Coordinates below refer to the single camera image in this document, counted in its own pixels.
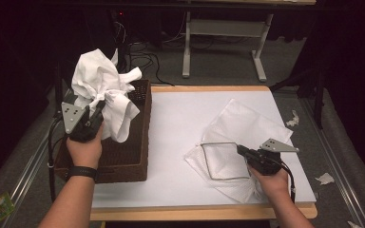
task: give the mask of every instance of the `watch strap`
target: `watch strap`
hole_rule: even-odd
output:
[[[67,171],[67,178],[68,181],[73,176],[83,176],[93,178],[94,181],[97,180],[97,169],[90,168],[90,167],[83,167],[83,166],[72,166]]]

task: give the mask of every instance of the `wooden table edge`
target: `wooden table edge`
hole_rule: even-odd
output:
[[[294,5],[294,6],[313,6],[316,0],[192,0],[192,2],[211,2],[211,3],[242,3],[242,4],[275,4],[275,5]]]
[[[152,86],[152,92],[270,91],[265,85]]]
[[[317,216],[313,202],[296,203],[298,209],[308,219]],[[275,219],[269,204],[252,205],[213,205],[213,206],[175,206],[140,208],[93,208],[90,220],[243,220]]]

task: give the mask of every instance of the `desk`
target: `desk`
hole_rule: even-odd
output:
[[[314,5],[316,0],[299,0],[296,2],[284,0],[196,0],[196,2],[226,2],[226,3],[258,3],[258,4],[276,4],[276,5]],[[259,38],[259,45],[256,50],[251,50],[254,66],[261,82],[266,82],[265,71],[263,70],[260,54],[266,41],[269,28],[271,27],[273,14],[268,14],[265,21],[246,22],[246,21],[223,21],[223,20],[203,20],[192,19],[191,13],[186,13],[185,23],[185,49],[182,61],[182,76],[189,78],[191,65],[190,37],[191,34],[199,35],[226,35],[239,37]]]
[[[90,219],[274,219],[266,201],[240,204],[229,199],[207,185],[183,159],[233,98],[283,125],[268,87],[152,87],[152,96],[147,181],[97,184]],[[295,176],[297,206],[307,218],[314,218],[316,199],[297,154],[286,153],[282,159]]]

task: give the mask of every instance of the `human arm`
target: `human arm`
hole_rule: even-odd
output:
[[[92,141],[81,143],[67,139],[67,149],[75,166],[97,169],[102,155],[102,133],[103,126]],[[71,177],[39,227],[88,227],[94,184],[94,179],[89,177]]]
[[[250,166],[249,169],[259,180],[264,194],[269,199],[280,228],[314,227],[292,202],[288,191],[288,174],[286,171],[280,169],[276,175],[263,176]]]

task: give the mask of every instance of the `white fabric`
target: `white fabric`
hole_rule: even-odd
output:
[[[298,117],[298,113],[295,110],[292,110],[293,120],[286,122],[286,125],[295,126],[298,125],[300,118]]]
[[[328,173],[324,173],[321,177],[316,178],[317,181],[321,182],[321,185],[328,184],[330,182],[335,182],[334,178]]]
[[[351,228],[361,228],[361,226],[358,226],[358,225],[354,224],[354,223],[353,223],[353,222],[351,222],[351,221],[348,221],[348,224],[349,224],[349,226],[350,226]]]
[[[237,143],[250,149],[259,149],[262,143],[271,138],[288,143],[292,134],[293,131],[232,99],[207,127],[202,143]],[[246,203],[254,194],[260,197],[260,186],[254,176],[248,175],[244,158],[234,147],[226,149],[232,144],[213,145],[205,145],[205,151],[201,146],[196,146],[185,155],[185,160],[205,181],[233,200]],[[212,180],[209,172],[213,178],[230,179],[246,175],[248,179]]]
[[[128,138],[131,120],[139,113],[138,107],[127,98],[127,93],[135,89],[130,82],[141,79],[142,72],[134,68],[127,74],[119,74],[115,67],[117,56],[116,50],[110,61],[99,49],[81,55],[73,74],[72,88],[78,96],[75,105],[89,105],[90,116],[97,103],[106,100],[102,139],[111,137],[122,143]]]

